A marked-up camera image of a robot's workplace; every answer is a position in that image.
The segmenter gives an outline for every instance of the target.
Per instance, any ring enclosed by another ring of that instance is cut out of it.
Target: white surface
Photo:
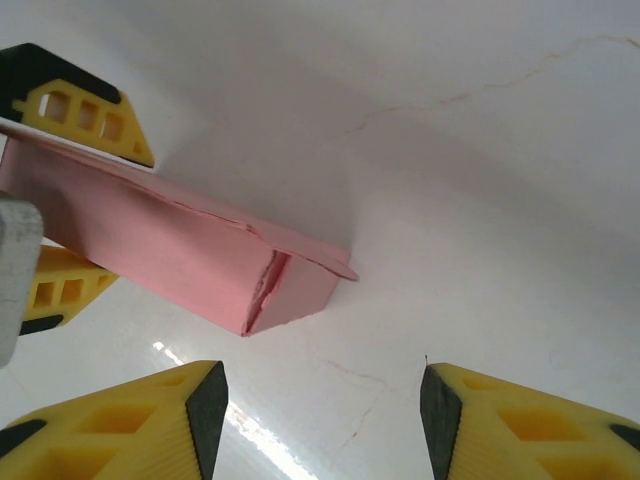
[[[125,90],[160,173],[353,249],[322,314],[240,339],[119,281],[23,339],[2,420],[225,361],[217,479],[429,478],[424,355],[640,420],[640,4],[29,0]]]

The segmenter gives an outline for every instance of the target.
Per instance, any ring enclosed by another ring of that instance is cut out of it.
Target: pink foam piece
[[[40,133],[9,130],[0,189],[45,235],[239,335],[322,310],[348,252]]]

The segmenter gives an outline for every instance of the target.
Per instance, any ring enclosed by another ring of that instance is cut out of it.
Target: pink foam block
[[[100,154],[9,133],[0,189],[38,207],[47,237],[231,332],[318,312],[339,278],[358,278],[339,248]]]

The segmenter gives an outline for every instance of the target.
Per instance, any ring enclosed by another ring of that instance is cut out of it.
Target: white tile floor
[[[362,281],[240,339],[120,280],[20,341],[2,420],[215,358],[215,478],[429,478],[425,354],[640,420],[636,3],[205,3],[29,0],[0,40],[118,83],[160,174]]]

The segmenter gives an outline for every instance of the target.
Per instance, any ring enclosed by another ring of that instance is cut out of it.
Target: curved white background
[[[225,361],[215,478],[429,478],[424,355],[640,420],[640,4],[24,0],[135,105],[158,173],[351,248],[327,310],[234,337],[120,280],[20,340],[0,418]]]

